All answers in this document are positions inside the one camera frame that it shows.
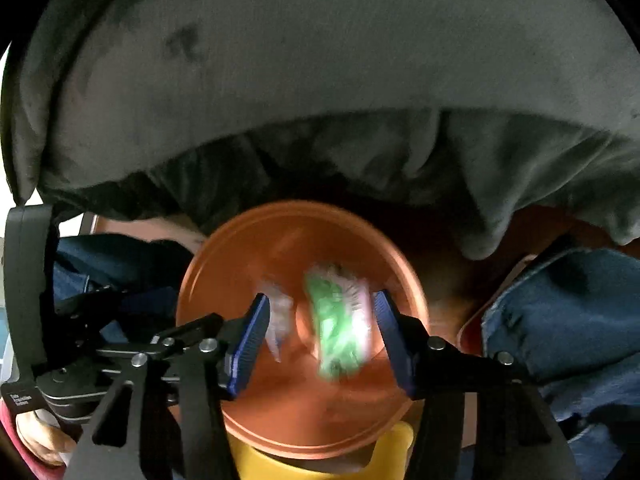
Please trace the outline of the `person left hand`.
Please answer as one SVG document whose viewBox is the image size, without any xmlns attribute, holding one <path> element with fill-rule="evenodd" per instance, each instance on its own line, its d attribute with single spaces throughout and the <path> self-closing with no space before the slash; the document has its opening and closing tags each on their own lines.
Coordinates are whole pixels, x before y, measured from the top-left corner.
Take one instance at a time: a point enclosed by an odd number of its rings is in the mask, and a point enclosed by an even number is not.
<svg viewBox="0 0 640 480">
<path fill-rule="evenodd" d="M 40 408 L 18 414 L 15 428 L 21 442 L 38 460 L 55 467 L 70 463 L 76 442 L 49 411 Z"/>
</svg>

